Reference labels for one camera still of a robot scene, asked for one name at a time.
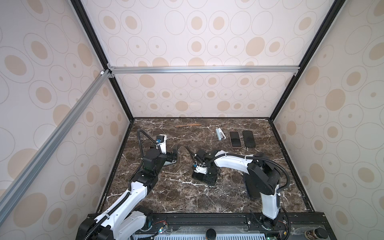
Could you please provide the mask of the black phone case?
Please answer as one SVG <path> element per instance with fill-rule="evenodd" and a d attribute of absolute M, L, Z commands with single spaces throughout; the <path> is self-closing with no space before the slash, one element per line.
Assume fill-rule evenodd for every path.
<path fill-rule="evenodd" d="M 217 172 L 207 172 L 206 175 L 203 174 L 197 174 L 193 172 L 192 178 L 203 182 L 204 184 L 207 184 L 208 186 L 214 186 L 217 182 L 218 173 Z"/>

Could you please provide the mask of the pink phone case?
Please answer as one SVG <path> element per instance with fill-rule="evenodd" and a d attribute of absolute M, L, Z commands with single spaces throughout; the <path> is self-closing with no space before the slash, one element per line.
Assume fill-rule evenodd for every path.
<path fill-rule="evenodd" d="M 230 134 L 230 141 L 231 141 L 232 148 L 234 149 L 241 148 L 242 143 L 241 143 L 239 132 L 230 131 L 229 134 Z"/>

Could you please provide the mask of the black phone case horizontal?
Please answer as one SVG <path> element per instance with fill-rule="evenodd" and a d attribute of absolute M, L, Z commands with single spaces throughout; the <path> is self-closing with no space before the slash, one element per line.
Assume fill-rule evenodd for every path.
<path fill-rule="evenodd" d="M 243 140 L 246 148 L 255 148 L 256 142 L 252 131 L 244 130 L 242 132 Z"/>

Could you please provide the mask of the light blue phone case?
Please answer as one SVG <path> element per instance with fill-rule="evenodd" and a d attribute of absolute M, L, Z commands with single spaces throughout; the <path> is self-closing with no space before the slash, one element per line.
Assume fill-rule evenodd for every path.
<path fill-rule="evenodd" d="M 172 160 L 172 161 L 165 161 L 164 163 L 164 166 L 167 166 L 167 165 L 172 165 L 172 164 L 175 164 L 177 161 L 176 160 Z"/>

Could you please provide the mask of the black phone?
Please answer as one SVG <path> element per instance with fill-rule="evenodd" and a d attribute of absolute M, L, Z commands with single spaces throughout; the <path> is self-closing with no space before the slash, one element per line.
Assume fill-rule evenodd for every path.
<path fill-rule="evenodd" d="M 253 200 L 260 199 L 261 198 L 260 191 L 257 188 L 257 186 L 254 183 L 254 181 L 252 180 L 252 178 L 250 177 L 250 175 L 244 174 L 243 178 L 244 178 L 244 182 L 245 182 L 245 186 L 246 186 L 248 197 L 250 199 L 253 199 Z"/>

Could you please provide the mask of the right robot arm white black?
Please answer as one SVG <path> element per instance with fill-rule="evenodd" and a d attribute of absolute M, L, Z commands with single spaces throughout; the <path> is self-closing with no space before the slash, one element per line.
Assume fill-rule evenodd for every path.
<path fill-rule="evenodd" d="M 256 155 L 239 155 L 225 151 L 206 152 L 203 149 L 193 153 L 188 150 L 194 162 L 193 179 L 209 186 L 217 182 L 220 168 L 243 172 L 249 177 L 261 194 L 262 217 L 274 221 L 280 212 L 280 192 L 288 188 L 291 179 L 288 172 L 279 164 Z"/>

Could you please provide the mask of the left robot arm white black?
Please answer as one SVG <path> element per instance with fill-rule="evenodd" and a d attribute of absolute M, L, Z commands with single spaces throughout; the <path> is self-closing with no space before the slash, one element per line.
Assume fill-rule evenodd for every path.
<path fill-rule="evenodd" d="M 163 166 L 174 164 L 177 159 L 176 149 L 165 154 L 149 149 L 128 189 L 101 214 L 89 214 L 80 224 L 76 239 L 128 240 L 138 230 L 151 228 L 153 211 L 137 205 L 154 188 Z"/>

